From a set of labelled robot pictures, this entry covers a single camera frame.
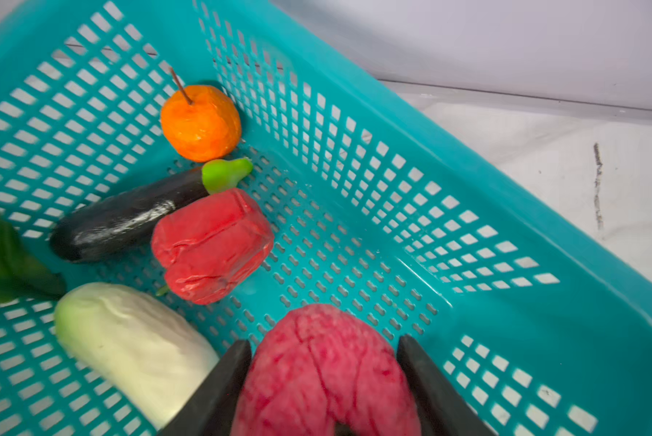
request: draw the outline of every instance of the orange stem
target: orange stem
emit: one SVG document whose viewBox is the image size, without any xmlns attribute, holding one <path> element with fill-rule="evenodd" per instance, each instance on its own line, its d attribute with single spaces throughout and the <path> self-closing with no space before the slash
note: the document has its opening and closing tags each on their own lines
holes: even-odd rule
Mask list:
<svg viewBox="0 0 652 436">
<path fill-rule="evenodd" d="M 173 70 L 173 68 L 171 68 L 171 75 L 173 76 L 173 81 L 176 82 L 176 86 L 178 86 L 178 90 L 181 91 L 183 97 L 186 98 L 188 105 L 193 105 L 193 101 L 191 100 L 190 97 L 188 97 L 188 94 L 186 94 L 186 90 L 183 89 L 183 85 L 181 84 L 181 81 L 178 80 L 178 76 L 176 75 L 176 72 Z"/>
</svg>

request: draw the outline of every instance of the dark stain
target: dark stain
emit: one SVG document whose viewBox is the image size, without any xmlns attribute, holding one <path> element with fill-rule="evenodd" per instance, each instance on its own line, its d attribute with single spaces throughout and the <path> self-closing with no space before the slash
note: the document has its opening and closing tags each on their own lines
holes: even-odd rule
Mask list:
<svg viewBox="0 0 652 436">
<path fill-rule="evenodd" d="M 595 205 L 595 220 L 597 221 L 597 230 L 604 229 L 604 220 L 602 219 L 602 210 L 600 209 L 600 185 L 602 183 L 602 159 L 600 157 L 600 144 L 595 143 L 592 146 L 592 152 L 595 155 L 595 196 L 592 199 Z"/>
</svg>

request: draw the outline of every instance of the white floor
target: white floor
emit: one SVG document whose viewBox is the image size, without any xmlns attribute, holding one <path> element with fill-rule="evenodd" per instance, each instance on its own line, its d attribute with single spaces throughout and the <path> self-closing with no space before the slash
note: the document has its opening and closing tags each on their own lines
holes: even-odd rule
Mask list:
<svg viewBox="0 0 652 436">
<path fill-rule="evenodd" d="M 652 122 L 387 85 L 652 281 Z"/>
</svg>

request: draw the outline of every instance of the green leafy vegetable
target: green leafy vegetable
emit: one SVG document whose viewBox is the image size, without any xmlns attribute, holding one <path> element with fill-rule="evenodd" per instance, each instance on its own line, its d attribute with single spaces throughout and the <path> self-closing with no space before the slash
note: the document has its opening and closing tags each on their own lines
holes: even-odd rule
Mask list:
<svg viewBox="0 0 652 436">
<path fill-rule="evenodd" d="M 28 253 L 16 229 L 0 216 L 0 303 L 19 296 L 58 300 L 66 291 L 61 274 L 53 274 Z"/>
</svg>

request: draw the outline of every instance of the red bell pepper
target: red bell pepper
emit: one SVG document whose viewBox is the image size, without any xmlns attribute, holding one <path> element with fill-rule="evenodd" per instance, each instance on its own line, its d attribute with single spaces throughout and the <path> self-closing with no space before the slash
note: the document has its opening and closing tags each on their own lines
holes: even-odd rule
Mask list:
<svg viewBox="0 0 652 436">
<path fill-rule="evenodd" d="M 196 304 L 225 297 L 273 248 L 270 224 L 253 198 L 233 188 L 162 218 L 152 252 L 171 291 Z"/>
</svg>

